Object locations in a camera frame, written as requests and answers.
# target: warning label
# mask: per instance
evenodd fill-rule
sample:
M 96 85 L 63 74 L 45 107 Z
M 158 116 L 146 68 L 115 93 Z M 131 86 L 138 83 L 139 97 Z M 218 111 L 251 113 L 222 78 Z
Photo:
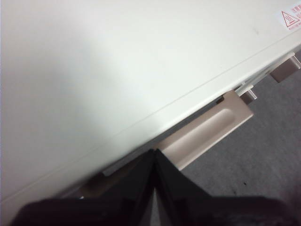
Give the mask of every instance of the warning label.
M 301 28 L 301 1 L 277 13 L 278 20 L 287 30 Z

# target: black object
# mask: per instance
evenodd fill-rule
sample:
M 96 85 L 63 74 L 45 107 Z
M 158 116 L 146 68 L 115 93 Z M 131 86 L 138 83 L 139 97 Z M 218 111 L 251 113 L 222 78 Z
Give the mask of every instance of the black object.
M 160 150 L 149 150 L 99 198 L 49 199 L 23 207 L 13 226 L 136 226 L 154 188 L 172 225 L 297 225 L 286 206 L 261 197 L 213 198 L 187 179 Z

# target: beige plastic part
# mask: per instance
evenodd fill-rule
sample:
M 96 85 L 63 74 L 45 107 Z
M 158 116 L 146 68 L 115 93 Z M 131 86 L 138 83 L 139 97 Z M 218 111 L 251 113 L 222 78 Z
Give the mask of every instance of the beige plastic part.
M 223 98 L 218 105 L 157 144 L 156 148 L 180 170 L 253 116 L 235 91 L 225 93 Z

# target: gray carpet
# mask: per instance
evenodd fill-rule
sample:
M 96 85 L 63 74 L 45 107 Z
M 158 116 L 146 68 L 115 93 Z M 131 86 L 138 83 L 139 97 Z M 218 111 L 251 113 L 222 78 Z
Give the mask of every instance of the gray carpet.
M 182 172 L 213 196 L 277 198 L 300 217 L 301 71 L 281 83 L 267 76 L 253 91 L 253 118 Z M 151 225 L 162 225 L 157 209 L 154 200 Z

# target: hazard symbol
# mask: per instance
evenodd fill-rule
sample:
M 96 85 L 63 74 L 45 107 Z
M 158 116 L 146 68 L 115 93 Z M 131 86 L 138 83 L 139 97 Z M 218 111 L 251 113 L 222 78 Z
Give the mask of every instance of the hazard symbol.
M 300 21 L 300 19 L 295 18 L 294 16 L 289 15 L 286 12 L 283 12 L 283 11 L 281 11 L 281 12 L 282 12 L 282 16 L 283 16 L 283 19 L 284 19 L 285 24 L 286 24 L 287 27 L 292 26 L 293 24 L 295 24 L 298 21 Z

